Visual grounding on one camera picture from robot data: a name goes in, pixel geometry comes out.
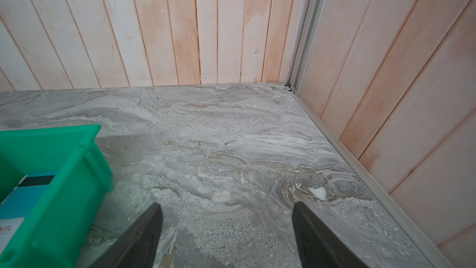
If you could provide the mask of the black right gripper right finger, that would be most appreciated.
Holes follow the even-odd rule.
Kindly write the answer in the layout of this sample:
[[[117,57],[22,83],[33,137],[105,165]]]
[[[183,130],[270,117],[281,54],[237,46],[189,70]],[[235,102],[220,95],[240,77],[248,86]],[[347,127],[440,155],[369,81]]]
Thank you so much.
[[[368,267],[305,203],[294,204],[292,223],[302,267]]]

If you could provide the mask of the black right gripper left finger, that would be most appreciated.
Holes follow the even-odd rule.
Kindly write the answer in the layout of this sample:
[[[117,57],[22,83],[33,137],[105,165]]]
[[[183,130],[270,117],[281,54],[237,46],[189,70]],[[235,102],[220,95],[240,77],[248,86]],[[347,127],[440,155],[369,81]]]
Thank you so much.
[[[162,224],[161,206],[153,203],[90,267],[151,268],[156,259]]]

